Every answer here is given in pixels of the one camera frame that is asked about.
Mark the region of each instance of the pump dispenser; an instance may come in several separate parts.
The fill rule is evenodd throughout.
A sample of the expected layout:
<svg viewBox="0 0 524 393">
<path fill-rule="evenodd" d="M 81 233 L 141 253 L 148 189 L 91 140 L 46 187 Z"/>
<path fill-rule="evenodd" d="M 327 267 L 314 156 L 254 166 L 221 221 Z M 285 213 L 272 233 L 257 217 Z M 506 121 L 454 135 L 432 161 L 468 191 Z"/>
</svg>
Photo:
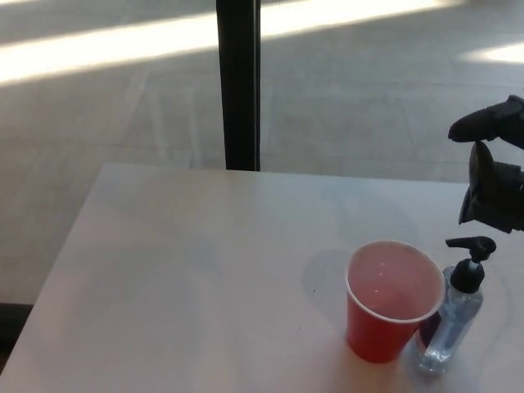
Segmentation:
<svg viewBox="0 0 524 393">
<path fill-rule="evenodd" d="M 430 373 L 443 373 L 482 305 L 484 279 L 481 262 L 497 246 L 489 237 L 446 240 L 448 247 L 466 248 L 471 258 L 444 269 L 445 299 L 439 310 L 423 322 L 416 335 L 418 366 Z"/>
</svg>

